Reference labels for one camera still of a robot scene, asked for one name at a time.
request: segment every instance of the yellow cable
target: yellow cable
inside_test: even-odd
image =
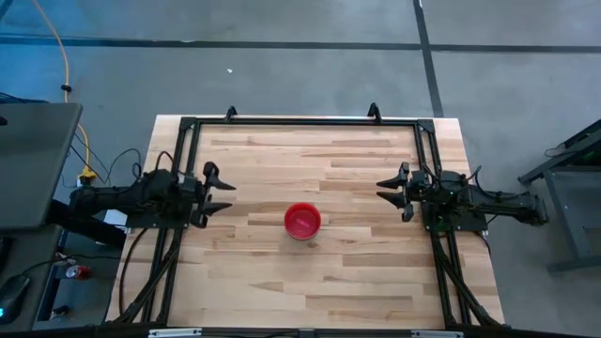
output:
[[[65,62],[65,85],[69,85],[69,60],[67,59],[67,51],[65,51],[65,46],[63,45],[63,41],[58,36],[58,33],[56,33],[56,29],[54,29],[53,23],[51,23],[50,20],[48,19],[48,17],[46,16],[46,13],[44,12],[44,9],[42,9],[42,7],[39,5],[38,0],[31,0],[31,2],[34,4],[34,6],[36,6],[42,19],[44,19],[44,22],[46,22],[46,25],[48,26],[48,28],[53,32],[54,38],[56,38],[56,41],[58,42],[58,46],[60,47],[60,53],[63,55],[63,61]],[[65,93],[65,103],[68,103],[69,102],[69,92],[67,90],[63,90],[63,92]],[[95,177],[96,174],[90,169],[90,166],[89,166],[89,164],[90,164],[90,146],[89,146],[89,142],[87,139],[87,134],[85,133],[84,127],[82,127],[81,124],[78,123],[77,127],[82,132],[82,135],[84,136],[84,141],[85,141],[85,167],[84,167],[84,171],[82,172],[82,175],[85,177]]]

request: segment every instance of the gray floor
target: gray floor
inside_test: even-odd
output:
[[[254,41],[419,42],[410,0],[40,1],[64,36]],[[432,43],[598,45],[599,0],[423,0]],[[29,1],[16,0],[0,34],[48,34]],[[155,115],[432,116],[421,52],[68,48],[72,100],[104,161],[146,152]],[[472,168],[490,189],[516,181],[543,151],[601,117],[601,54],[434,53],[445,116],[461,122]],[[61,101],[57,47],[0,48],[0,90]],[[113,182],[131,182],[131,161]],[[64,176],[81,170],[70,156]],[[545,195],[544,187],[535,184]],[[68,197],[59,187],[57,196]],[[498,219],[492,260],[508,324],[601,335],[601,269],[551,276],[567,257],[559,226]]]

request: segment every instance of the red bowl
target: red bowl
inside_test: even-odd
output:
[[[296,203],[286,211],[284,225],[285,231],[292,238],[310,239],[319,231],[321,215],[316,207],[308,203]]]

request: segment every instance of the wooden tabletop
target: wooden tabletop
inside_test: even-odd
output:
[[[157,116],[146,171],[160,151],[173,154],[180,118]],[[435,119],[435,126],[442,167],[468,174],[458,120]],[[196,175],[202,177],[205,161],[214,161],[221,179],[238,189],[216,191],[213,200],[234,206],[210,218],[207,229],[186,231],[169,325],[442,328],[420,208],[410,223],[401,223],[401,211],[376,196],[382,190],[376,182],[393,177],[402,161],[417,167],[413,137],[407,127],[203,126]],[[161,167],[170,165],[163,157]],[[297,241],[286,234],[284,213],[295,202],[321,212],[315,238]],[[148,278],[156,236],[149,230],[133,252],[126,306]],[[466,283],[502,321],[486,246],[473,233],[458,233],[457,243]],[[107,319],[118,315],[117,288],[118,280]],[[459,318],[455,289],[450,293]]]

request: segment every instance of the wooden table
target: wooden table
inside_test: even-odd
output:
[[[160,151],[173,154],[180,118],[157,116],[146,171]],[[442,167],[468,173],[458,120],[435,119],[435,125]],[[417,167],[413,137],[407,127],[203,126],[196,175],[202,176],[205,161],[215,161],[222,180],[238,189],[215,192],[213,200],[234,206],[213,216],[207,229],[185,233],[169,325],[442,328],[420,208],[412,222],[401,223],[401,212],[376,196],[382,190],[376,182],[393,177],[402,161]],[[163,157],[161,167],[170,165]],[[314,239],[286,234],[284,213],[295,202],[320,210],[322,228]],[[148,278],[156,235],[148,231],[134,250],[126,306]],[[458,233],[457,243],[466,283],[502,321],[486,246],[472,233]],[[117,316],[117,288],[118,280],[107,319]],[[459,318],[453,287],[450,294]]]

